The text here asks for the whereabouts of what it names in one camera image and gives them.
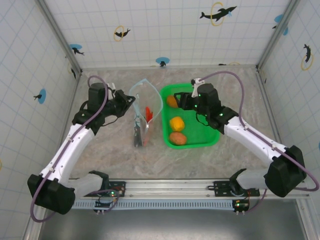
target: white tile wall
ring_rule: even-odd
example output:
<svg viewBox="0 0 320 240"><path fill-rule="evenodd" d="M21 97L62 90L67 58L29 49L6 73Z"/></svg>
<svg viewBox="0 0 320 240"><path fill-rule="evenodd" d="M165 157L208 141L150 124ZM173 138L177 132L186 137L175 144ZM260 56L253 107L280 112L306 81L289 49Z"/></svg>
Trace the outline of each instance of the white tile wall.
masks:
<svg viewBox="0 0 320 240"><path fill-rule="evenodd" d="M23 236L27 179L57 150L76 85L67 61L34 0L1 0L0 239ZM33 96L42 88L47 96L39 104Z"/></svg>
<svg viewBox="0 0 320 240"><path fill-rule="evenodd" d="M320 181L320 2L301 1L288 27L264 68L266 88L284 143L301 148L305 166ZM305 44L311 48L312 65L312 56L302 63ZM302 70L301 64L309 69ZM316 209L312 214L320 219L320 193L310 195Z"/></svg>
<svg viewBox="0 0 320 240"><path fill-rule="evenodd" d="M235 7L213 26L215 0L46 0L69 44L82 46L75 57L83 68L170 65L257 64L289 0L223 0ZM222 8L216 4L212 14ZM114 40L118 26L130 32Z"/></svg>

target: transparent plastic bag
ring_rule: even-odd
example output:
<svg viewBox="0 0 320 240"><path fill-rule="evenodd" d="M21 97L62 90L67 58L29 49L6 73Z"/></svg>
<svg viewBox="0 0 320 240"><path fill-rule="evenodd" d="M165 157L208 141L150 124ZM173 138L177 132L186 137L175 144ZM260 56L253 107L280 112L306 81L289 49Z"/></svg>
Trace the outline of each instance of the transparent plastic bag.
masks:
<svg viewBox="0 0 320 240"><path fill-rule="evenodd" d="M135 147L145 147L152 135L154 121L163 108L163 101L157 89L147 79L135 84L130 89L129 96L135 97L133 144Z"/></svg>

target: green plastic basket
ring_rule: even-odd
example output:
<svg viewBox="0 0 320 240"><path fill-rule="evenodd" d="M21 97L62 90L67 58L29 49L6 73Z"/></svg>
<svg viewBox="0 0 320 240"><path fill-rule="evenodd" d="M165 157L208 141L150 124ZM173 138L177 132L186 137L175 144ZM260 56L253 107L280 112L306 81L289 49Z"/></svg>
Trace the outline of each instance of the green plastic basket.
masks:
<svg viewBox="0 0 320 240"><path fill-rule="evenodd" d="M196 119L196 112L193 110L182 110L181 108L173 108L168 106L167 97L180 92L193 91L190 83L180 83L165 86L160 91L160 95L163 100L162 115L162 128L163 128L163 139L165 144L173 149L188 149L188 148L200 148L207 147L216 144L219 140L220 133L217 130L212 129L209 126L204 126L200 122L207 124L204 116L199 115ZM184 121L184 129L182 134L186 136L186 144L182 146L174 145L169 140L169 135L173 132L170 127L170 120L174 117L181 117Z"/></svg>

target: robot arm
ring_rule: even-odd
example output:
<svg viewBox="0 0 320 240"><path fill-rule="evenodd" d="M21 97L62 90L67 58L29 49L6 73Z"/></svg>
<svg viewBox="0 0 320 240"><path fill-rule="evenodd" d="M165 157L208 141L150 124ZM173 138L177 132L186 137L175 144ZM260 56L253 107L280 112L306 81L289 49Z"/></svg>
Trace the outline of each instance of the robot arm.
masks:
<svg viewBox="0 0 320 240"><path fill-rule="evenodd" d="M247 189L269 188L275 195L285 197L306 178L305 172L275 150L277 148L305 166L302 152L298 147L293 145L288 148L266 137L245 121L241 121L237 112L221 105L218 92L212 84L200 81L200 78L192 80L191 84L192 93L174 94L178 107L183 110L194 110L196 115L205 116L208 126L243 144L267 166L260 170L237 171L229 179L234 195L240 196Z"/></svg>
<svg viewBox="0 0 320 240"><path fill-rule="evenodd" d="M53 159L39 175L32 174L29 177L27 184L32 197L34 197L37 188L44 180L44 176L50 173L35 200L36 205L60 214L66 214L76 199L93 191L109 188L109 176L98 171L91 171L84 177L69 181L74 165L100 127L104 126L105 118L111 115L117 118L122 117L135 100L135 97L125 95L122 90L116 91L114 84L112 84L112 88L108 87L108 100L102 111L71 139L71 136L101 107L105 93L105 87L102 83L94 83L90 86L88 101L84 102L79 112L75 114L72 120L73 125Z"/></svg>

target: marble floor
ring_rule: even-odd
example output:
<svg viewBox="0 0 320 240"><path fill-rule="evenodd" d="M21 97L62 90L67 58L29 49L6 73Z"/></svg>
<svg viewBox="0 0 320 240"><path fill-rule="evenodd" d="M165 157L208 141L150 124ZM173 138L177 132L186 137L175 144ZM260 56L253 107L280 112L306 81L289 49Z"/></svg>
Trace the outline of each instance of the marble floor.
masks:
<svg viewBox="0 0 320 240"><path fill-rule="evenodd" d="M189 83L191 79L205 77L219 70L228 70L239 75L245 89L243 118L263 134L274 139L255 69L238 66L108 69L84 72L75 94L67 130L80 105L88 99L87 79L92 74L98 74L107 83L115 83L116 89L122 89L128 94L130 88L144 78L160 91L166 85ZM221 74L207 79L206 82L212 83L218 90L221 104L238 112L241 88L232 75ZM112 116L108 117L105 122L108 123L113 119ZM161 116L156 119L154 127L148 145L134 147L134 110L131 107L115 123L99 130L74 166L71 177L82 177L91 170L97 170L109 174L113 179L228 178L241 168L264 167L248 149L225 135L221 135L219 142L210 147L175 150L164 143Z"/></svg>

